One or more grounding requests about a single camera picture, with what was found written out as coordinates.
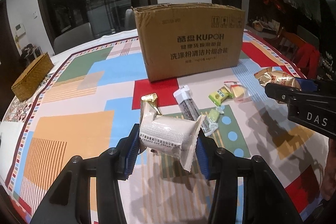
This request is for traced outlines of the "gold brown snack packet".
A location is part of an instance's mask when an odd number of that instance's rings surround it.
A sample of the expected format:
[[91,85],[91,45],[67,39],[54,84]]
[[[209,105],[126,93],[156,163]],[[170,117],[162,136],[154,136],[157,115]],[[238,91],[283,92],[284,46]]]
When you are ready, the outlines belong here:
[[264,68],[259,72],[254,74],[254,77],[258,80],[259,84],[264,87],[268,83],[275,83],[285,86],[291,86],[299,88],[298,82],[295,80],[295,77],[286,73],[284,71],[274,71],[272,67]]

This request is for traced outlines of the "white beige snack bag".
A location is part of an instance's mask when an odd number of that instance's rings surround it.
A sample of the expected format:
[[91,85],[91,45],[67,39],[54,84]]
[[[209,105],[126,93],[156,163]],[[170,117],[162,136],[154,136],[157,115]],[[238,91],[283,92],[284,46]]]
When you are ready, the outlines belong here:
[[189,172],[204,118],[204,115],[200,115],[196,121],[191,121],[158,115],[146,104],[139,128],[139,138],[145,147],[179,159],[182,168]]

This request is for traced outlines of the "pale green candy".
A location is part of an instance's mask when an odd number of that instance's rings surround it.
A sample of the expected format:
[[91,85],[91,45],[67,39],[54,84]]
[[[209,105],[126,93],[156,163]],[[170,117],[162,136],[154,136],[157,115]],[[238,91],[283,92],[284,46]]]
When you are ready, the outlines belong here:
[[223,114],[224,110],[220,107],[216,107],[209,111],[209,113],[207,114],[207,118],[210,123],[218,123],[220,116]]

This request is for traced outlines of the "grey white snack bar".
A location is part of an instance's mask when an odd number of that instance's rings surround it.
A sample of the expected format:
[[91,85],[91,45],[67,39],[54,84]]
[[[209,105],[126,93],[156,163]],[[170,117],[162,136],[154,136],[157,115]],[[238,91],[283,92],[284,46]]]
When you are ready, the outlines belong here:
[[[181,110],[181,113],[183,114],[183,117],[191,121],[196,121],[201,115],[201,112],[191,96],[190,88],[185,85],[173,92],[173,96]],[[201,128],[205,136],[210,136],[218,129],[218,123],[212,122],[209,117],[206,116],[203,120]]]

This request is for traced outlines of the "small gold candy packet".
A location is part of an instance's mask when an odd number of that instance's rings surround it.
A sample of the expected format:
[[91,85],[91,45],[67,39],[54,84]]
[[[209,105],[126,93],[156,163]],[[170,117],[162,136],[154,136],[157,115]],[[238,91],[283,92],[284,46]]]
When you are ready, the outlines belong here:
[[145,113],[146,104],[150,105],[158,115],[162,115],[158,108],[158,96],[156,93],[150,93],[141,97],[141,117]]

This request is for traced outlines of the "red wooden chair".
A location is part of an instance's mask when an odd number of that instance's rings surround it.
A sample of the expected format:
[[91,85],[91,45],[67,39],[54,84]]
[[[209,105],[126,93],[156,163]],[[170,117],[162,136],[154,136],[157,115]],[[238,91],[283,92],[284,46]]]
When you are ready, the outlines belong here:
[[318,74],[320,53],[319,50],[298,35],[281,28],[279,38],[288,40],[294,45],[291,61],[308,78],[316,79]]

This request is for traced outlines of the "clear red-edged cake packet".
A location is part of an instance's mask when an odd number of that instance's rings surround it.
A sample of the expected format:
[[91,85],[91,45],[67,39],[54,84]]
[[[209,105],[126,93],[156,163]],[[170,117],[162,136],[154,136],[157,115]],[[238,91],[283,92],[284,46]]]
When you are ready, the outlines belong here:
[[251,100],[248,89],[238,82],[225,82],[224,87],[236,103],[249,102]]

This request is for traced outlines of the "green yellow candy packet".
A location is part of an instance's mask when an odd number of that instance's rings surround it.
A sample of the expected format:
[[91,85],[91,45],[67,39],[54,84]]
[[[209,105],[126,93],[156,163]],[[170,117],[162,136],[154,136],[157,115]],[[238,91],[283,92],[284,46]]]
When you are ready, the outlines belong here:
[[209,99],[216,105],[220,106],[226,99],[232,99],[233,95],[225,86],[221,87],[209,95]]

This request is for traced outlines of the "colourful patterned tablecloth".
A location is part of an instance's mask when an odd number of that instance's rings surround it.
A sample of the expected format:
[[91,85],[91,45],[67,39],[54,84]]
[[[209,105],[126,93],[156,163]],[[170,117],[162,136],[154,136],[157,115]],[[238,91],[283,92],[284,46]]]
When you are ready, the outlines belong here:
[[54,67],[26,101],[13,99],[1,120],[1,186],[30,222],[70,159],[100,156],[140,125],[144,151],[119,184],[129,223],[205,222],[215,182],[190,154],[198,118],[188,122],[176,100],[191,99],[218,147],[264,158],[302,219],[322,198],[327,139],[288,120],[256,73],[301,77],[287,57],[250,32],[235,67],[152,83],[136,31],[85,43],[52,57]]

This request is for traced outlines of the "brown cardboard box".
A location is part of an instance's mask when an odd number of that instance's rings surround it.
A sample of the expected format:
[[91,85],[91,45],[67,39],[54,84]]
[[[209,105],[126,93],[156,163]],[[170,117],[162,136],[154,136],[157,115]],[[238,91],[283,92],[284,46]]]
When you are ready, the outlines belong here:
[[159,4],[133,9],[149,81],[235,67],[245,12],[211,3]]

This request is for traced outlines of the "grey chair left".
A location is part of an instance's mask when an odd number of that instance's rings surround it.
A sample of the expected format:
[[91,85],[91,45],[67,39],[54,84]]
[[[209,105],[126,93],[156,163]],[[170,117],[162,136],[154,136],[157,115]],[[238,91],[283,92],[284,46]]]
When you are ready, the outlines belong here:
[[54,52],[57,55],[94,39],[91,24],[88,22],[55,38]]

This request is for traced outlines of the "grey chair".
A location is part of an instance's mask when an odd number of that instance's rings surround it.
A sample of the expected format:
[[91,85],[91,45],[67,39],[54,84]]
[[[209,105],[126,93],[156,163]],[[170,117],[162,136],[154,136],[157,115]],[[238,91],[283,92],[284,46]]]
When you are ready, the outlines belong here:
[[132,9],[127,9],[125,12],[125,30],[136,29],[135,15]]
[[55,38],[54,52],[57,55],[94,39],[91,24],[88,22]]

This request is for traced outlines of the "grey chair centre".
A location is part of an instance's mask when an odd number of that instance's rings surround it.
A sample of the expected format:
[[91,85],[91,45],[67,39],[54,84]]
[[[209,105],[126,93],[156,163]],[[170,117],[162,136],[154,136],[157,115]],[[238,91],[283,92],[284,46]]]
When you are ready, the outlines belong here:
[[136,29],[135,15],[132,9],[127,9],[125,12],[125,30]]

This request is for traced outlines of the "white wall intercom panel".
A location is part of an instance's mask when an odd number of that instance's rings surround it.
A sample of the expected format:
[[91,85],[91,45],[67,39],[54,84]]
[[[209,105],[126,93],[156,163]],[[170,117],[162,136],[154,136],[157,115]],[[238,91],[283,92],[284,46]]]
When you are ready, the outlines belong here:
[[17,24],[15,26],[15,32],[16,32],[16,35],[18,37],[21,37],[22,35],[24,35],[26,33],[26,30],[25,30],[25,26],[23,24]]

